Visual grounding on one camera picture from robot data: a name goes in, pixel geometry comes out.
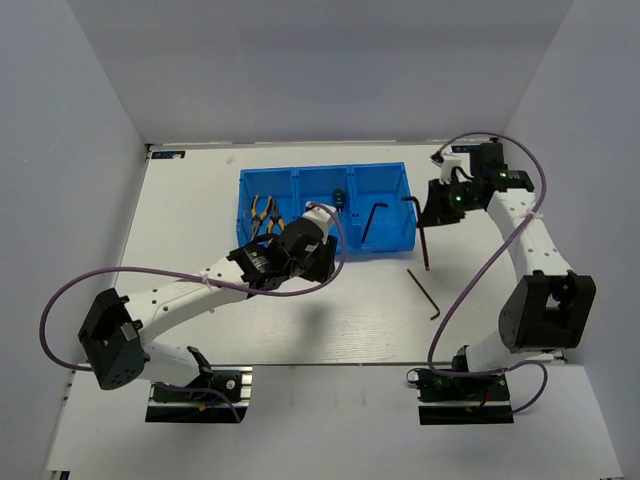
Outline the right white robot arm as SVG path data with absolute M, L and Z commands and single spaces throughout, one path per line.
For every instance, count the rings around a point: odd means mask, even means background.
M 559 253 L 539 213 L 544 189 L 529 174 L 511 169 L 497 140 L 469 151 L 470 172 L 441 150 L 431 157 L 440 167 L 428 184 L 421 228 L 452 225 L 469 211 L 483 210 L 503 243 L 491 256 L 508 254 L 517 284 L 502 307 L 496 329 L 461 347 L 451 361 L 453 390 L 472 399 L 488 385 L 487 375 L 505 372 L 528 359 L 576 348 L 582 340 L 596 285 L 577 273 Z

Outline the bent hex key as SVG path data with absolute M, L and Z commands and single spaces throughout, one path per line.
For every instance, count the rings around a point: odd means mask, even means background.
M 424 265 L 424 269 L 426 271 L 429 271 L 430 270 L 430 260 L 429 260 L 429 255 L 428 255 L 426 235 L 425 235 L 424 228 L 420 225 L 420 214 L 422 212 L 420 201 L 413 195 L 404 196 L 402 198 L 402 200 L 404 202 L 410 202 L 414 206 L 415 223 L 416 223 L 416 229 L 418 231 L 419 238 L 420 238 L 423 265 Z

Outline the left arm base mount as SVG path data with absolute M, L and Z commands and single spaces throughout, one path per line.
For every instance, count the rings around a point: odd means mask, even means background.
M 213 367 L 187 387 L 152 386 L 145 421 L 157 424 L 237 424 L 248 410 L 253 368 Z

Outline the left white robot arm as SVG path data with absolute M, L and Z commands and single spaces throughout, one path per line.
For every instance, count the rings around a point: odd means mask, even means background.
M 120 295 L 99 293 L 80 328 L 79 341 L 103 390 L 135 379 L 175 385 L 199 399 L 211 387 L 211 368 L 200 351 L 163 345 L 168 330 L 216 308 L 278 292 L 292 278 L 324 283 L 334 272 L 333 220 L 312 209 L 268 244 L 251 242 L 203 269 L 195 281 Z

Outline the long dark hex key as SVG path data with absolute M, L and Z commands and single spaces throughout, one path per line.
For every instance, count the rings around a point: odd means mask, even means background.
M 378 208 L 388 208 L 388 204 L 386 202 L 375 202 L 370 210 L 369 216 L 367 218 L 367 222 L 364 228 L 364 231 L 361 236 L 361 243 L 364 244 L 366 242 L 367 236 L 369 234 L 371 225 L 373 223 L 373 219 Z

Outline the green stubby screwdriver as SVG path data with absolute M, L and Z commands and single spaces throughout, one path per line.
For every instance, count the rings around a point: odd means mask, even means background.
M 341 213 L 344 210 L 346 203 L 346 194 L 343 189 L 336 188 L 332 192 L 332 202 L 338 213 Z

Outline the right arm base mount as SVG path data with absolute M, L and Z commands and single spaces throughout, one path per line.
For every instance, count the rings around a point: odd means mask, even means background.
M 418 392 L 423 426 L 512 424 L 514 414 L 504 376 L 459 378 L 413 368 L 406 382 Z

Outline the thin straight hex key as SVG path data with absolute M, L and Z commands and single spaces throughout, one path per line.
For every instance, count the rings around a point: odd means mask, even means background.
M 429 318 L 430 321 L 437 320 L 441 315 L 441 309 L 411 269 L 407 268 L 406 272 L 434 310 L 434 313 Z

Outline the yellow black pliers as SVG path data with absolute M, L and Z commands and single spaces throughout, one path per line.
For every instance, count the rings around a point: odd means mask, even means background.
M 279 206 L 275 197 L 269 199 L 269 222 L 267 226 L 268 233 L 274 233 L 276 228 L 283 230 L 286 227 L 280 214 Z
M 260 196 L 255 195 L 251 202 L 251 231 L 250 231 L 250 239 L 254 240 L 262 227 L 262 224 L 266 217 L 269 215 L 271 210 L 272 197 L 268 196 L 266 198 L 266 204 L 262 211 L 258 209 L 260 201 Z

